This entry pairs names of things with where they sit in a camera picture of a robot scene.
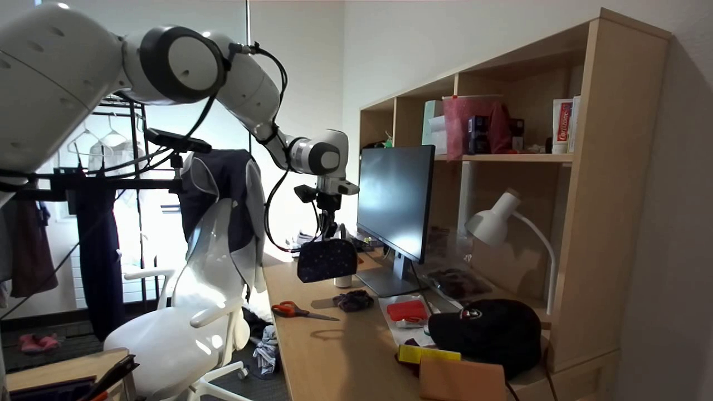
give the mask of white wall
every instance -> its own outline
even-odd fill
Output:
[[[19,12],[32,9],[33,4],[35,0],[0,2],[0,25],[16,17]],[[199,32],[222,32],[239,42],[244,40],[242,0],[68,0],[68,4],[96,17],[108,32],[123,36],[137,36],[161,25],[185,25]],[[290,73],[290,88],[279,114],[279,126],[294,136],[317,136],[327,128],[340,128],[342,4],[326,6],[323,2],[252,2],[252,36],[262,49],[271,52]],[[277,79],[277,69],[267,58],[261,60],[261,64]],[[192,128],[201,108],[202,105],[150,108],[150,126],[182,134]],[[129,134],[126,126],[114,126],[116,129]],[[90,119],[87,128],[96,136],[108,132],[108,123],[104,119]],[[214,108],[196,136],[210,140],[217,149],[248,148],[244,129],[221,105]],[[262,186],[266,189],[271,189],[279,169],[259,144],[253,148],[253,153],[262,169]],[[67,151],[63,153],[63,161],[56,158],[49,166],[56,163],[76,166]],[[274,201],[271,226],[274,237],[280,242],[294,237],[299,227],[309,230],[315,226],[312,207],[300,206],[291,192],[294,183],[315,181],[291,179],[279,192]],[[53,207],[49,241],[56,260],[76,242],[76,222],[63,207]],[[73,258],[73,266],[68,264],[63,268],[57,290],[35,295],[13,314],[13,319],[53,314],[83,306],[83,302],[76,299],[76,295],[81,295],[76,287],[78,275],[72,275],[76,266],[78,258]]]
[[[345,129],[357,134],[358,108],[577,25],[599,6],[645,20],[678,39],[655,129],[613,398],[713,398],[713,52],[709,45],[713,4],[709,0],[350,0]]]

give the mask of wooden desk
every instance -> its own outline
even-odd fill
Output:
[[[378,306],[345,314],[333,280],[300,283],[294,266],[266,268],[270,304],[297,302],[338,322],[279,319],[277,336],[291,401],[415,401],[419,380],[395,361]]]
[[[51,384],[63,384],[63,382],[84,380],[84,377],[97,380],[124,356],[126,356],[126,351],[112,351],[112,353],[87,354],[87,356],[59,361],[59,363],[13,372],[13,375],[6,375],[6,390],[17,393],[26,387],[51,386]],[[123,384],[114,386],[108,390],[108,398],[129,398],[124,395],[124,386]]]

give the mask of light fixture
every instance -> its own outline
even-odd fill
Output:
[[[549,276],[549,295],[545,295],[545,314],[552,312],[552,299],[554,299],[554,278],[557,278],[557,258],[552,253],[552,246],[545,241],[545,237],[536,230],[536,226],[522,217],[516,212],[518,199],[516,192],[507,189],[504,192],[497,202],[489,210],[476,212],[468,222],[468,234],[485,246],[498,246],[507,237],[507,220],[514,217],[516,220],[526,222],[535,237],[544,242],[550,256],[550,276]]]

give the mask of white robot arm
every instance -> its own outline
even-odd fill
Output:
[[[345,181],[345,134],[286,136],[274,123],[280,92],[253,52],[185,26],[117,39],[64,4],[0,26],[0,206],[19,181],[13,173],[35,171],[106,93],[120,92],[145,105],[217,97],[280,169],[319,179],[323,210],[338,210],[340,193],[357,192]]]

